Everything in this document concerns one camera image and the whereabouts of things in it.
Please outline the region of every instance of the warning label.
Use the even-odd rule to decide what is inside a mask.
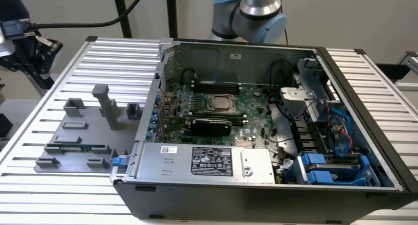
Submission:
[[[207,176],[234,176],[231,149],[194,147],[191,173]]]

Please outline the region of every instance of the red cable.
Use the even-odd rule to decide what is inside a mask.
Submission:
[[[351,152],[353,152],[353,139],[351,139],[350,135],[346,132],[343,132],[343,131],[339,131],[339,133],[342,135],[345,135],[345,137],[347,137],[349,142],[350,142],[350,149],[351,149]]]

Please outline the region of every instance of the black cable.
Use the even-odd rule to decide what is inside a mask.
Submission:
[[[275,64],[279,63],[279,62],[284,62],[284,63],[288,64],[288,66],[290,66],[290,68],[291,68],[291,70],[292,70],[291,77],[294,76],[294,66],[292,66],[292,64],[288,62],[288,60],[280,59],[280,60],[274,61],[274,62],[271,63],[271,65],[270,65],[270,77],[268,77],[268,88],[270,88],[270,90],[271,90],[271,71],[272,71],[272,68],[274,68]]]
[[[280,106],[276,102],[276,100],[274,100],[274,104],[276,106],[276,108],[279,109],[279,112],[282,113],[282,115],[286,117],[286,119],[290,121],[290,123],[292,122],[291,118],[284,114],[283,110],[280,109]]]
[[[282,142],[286,142],[286,141],[294,139],[294,138],[288,138],[288,139],[280,140],[280,141],[274,141],[274,140],[271,140],[271,139],[270,139],[270,134],[271,134],[271,132],[272,132],[274,129],[275,129],[275,128],[272,128],[272,129],[268,131],[268,134],[267,134],[267,140],[268,140],[270,142],[272,142],[272,143],[282,143]]]
[[[194,68],[186,68],[182,72],[182,75],[180,75],[180,81],[179,81],[180,84],[183,84],[184,74],[187,71],[194,71],[194,74],[196,73]]]
[[[97,28],[97,27],[107,27],[116,24],[134,10],[135,6],[138,5],[140,0],[134,0],[132,4],[127,8],[125,12],[120,14],[120,16],[113,19],[112,21],[103,22],[103,23],[40,23],[33,24],[29,27],[31,30],[41,29],[41,28]]]
[[[280,0],[282,5],[280,5],[280,13],[283,13],[283,0]],[[284,28],[284,37],[286,37],[286,45],[288,45],[288,38],[287,38],[287,29]]]
[[[300,118],[302,114],[307,111],[308,107],[311,107],[311,105],[312,105],[315,102],[320,101],[320,100],[323,100],[323,99],[314,99],[314,101],[308,103],[308,105],[306,106],[306,108],[303,109],[303,111],[299,113],[299,117],[298,117],[298,118]]]

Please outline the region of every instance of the motherboard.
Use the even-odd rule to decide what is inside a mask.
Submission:
[[[228,93],[199,91],[203,90],[179,83],[167,85],[164,142],[268,148],[271,143],[264,141],[264,135],[274,124],[268,110],[271,94],[266,89],[243,85],[226,90]],[[218,120],[214,126],[220,126],[220,133],[210,123],[199,123],[207,122],[204,120]]]

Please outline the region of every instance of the black pole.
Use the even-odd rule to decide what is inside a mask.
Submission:
[[[115,0],[117,15],[120,16],[125,12],[124,0]],[[132,38],[131,25],[128,16],[120,20],[121,33],[124,38]]]
[[[176,0],[167,0],[167,14],[168,14],[168,30],[170,37],[178,38],[178,3]]]

